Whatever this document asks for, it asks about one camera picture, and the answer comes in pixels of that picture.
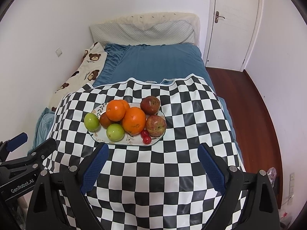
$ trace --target plate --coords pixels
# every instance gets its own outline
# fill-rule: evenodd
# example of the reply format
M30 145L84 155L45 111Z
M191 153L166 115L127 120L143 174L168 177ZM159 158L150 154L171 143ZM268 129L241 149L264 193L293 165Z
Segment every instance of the plate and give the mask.
M99 105L98 107L96 107L92 113L95 114L98 118L100 118L100 116L105 113L106 111L106 106L108 103L103 103L101 105ZM138 107L140 108L140 103L129 103L130 107ZM158 116L161 116L164 120L165 120L165 115L163 112L158 111L157 113ZM155 144L156 142L158 142L165 134L159 136L159 137L151 137L151 143L150 144L144 144L143 143L143 139L141 137L140 134L137 135L130 135L127 132L125 133L124 137L122 138L122 140L117 141L117 142L113 142L110 139L108 139L108 137L106 136L106 128L102 127L101 125L99 126L99 129L97 131L89 131L91 137L99 143L106 143L106 144L119 144L119 145L132 145L132 146L151 146L153 144Z

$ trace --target cream headboard cover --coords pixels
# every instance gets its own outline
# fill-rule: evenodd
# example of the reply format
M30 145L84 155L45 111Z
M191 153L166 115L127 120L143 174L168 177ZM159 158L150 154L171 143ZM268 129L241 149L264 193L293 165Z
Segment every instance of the cream headboard cover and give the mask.
M124 16L90 26L94 42L121 45L199 44L200 20L192 13L161 12Z

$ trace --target black and white checkered cloth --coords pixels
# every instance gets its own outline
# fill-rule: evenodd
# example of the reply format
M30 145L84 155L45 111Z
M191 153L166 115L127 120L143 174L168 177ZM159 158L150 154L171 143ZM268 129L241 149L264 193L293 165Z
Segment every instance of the black and white checkered cloth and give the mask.
M193 74L171 85L151 85L129 79L93 88L85 85L66 95L57 108L49 137L57 151L44 161L52 172L79 165L96 143L86 130L84 116L104 102L125 99L140 103L156 96L167 129L152 146L109 145L109 159L86 197L106 230L200 230L221 199L197 157L200 143L213 147L230 166L241 169L228 121L217 96ZM78 227L69 201L62 194L71 226ZM245 201L241 193L229 226L235 227Z

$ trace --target metal screw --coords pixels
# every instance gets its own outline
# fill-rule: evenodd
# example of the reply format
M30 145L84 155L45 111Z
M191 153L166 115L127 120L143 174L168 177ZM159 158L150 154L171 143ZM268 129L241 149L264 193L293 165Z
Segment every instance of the metal screw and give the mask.
M267 173L264 170L260 170L259 174L265 176Z
M76 171L77 169L78 169L77 166L71 166L71 167L69 168L69 171L74 172L74 171Z
M40 174L42 175L42 176L45 176L45 175L47 175L47 170L42 170L41 172L40 172Z
M232 171L232 172L236 172L238 169L237 169L236 166L230 166L229 170Z

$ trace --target white door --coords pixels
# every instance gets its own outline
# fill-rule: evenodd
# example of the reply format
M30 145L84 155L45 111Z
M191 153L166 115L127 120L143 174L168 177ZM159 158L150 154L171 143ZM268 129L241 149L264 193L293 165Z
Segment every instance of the white door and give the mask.
M258 3L259 0L215 0L207 67L240 70L255 28Z

